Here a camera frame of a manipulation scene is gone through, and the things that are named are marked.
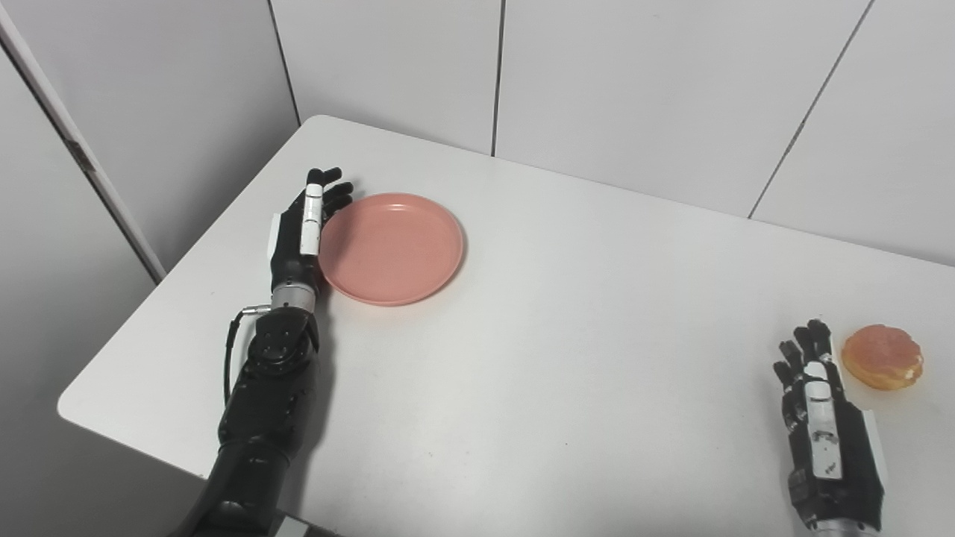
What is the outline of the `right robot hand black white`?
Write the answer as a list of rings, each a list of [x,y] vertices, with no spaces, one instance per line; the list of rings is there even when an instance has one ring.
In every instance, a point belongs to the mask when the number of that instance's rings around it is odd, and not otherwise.
[[[773,364],[792,471],[790,503],[812,536],[880,536],[886,490],[873,418],[846,397],[831,330],[795,327]]]

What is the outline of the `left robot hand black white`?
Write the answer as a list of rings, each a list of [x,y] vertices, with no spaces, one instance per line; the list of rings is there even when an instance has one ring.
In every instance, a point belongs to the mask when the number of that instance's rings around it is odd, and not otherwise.
[[[321,279],[321,232],[337,212],[354,200],[354,184],[341,181],[342,177],[343,171],[337,167],[311,169],[304,188],[280,214],[269,263],[273,292],[291,284],[317,289]]]

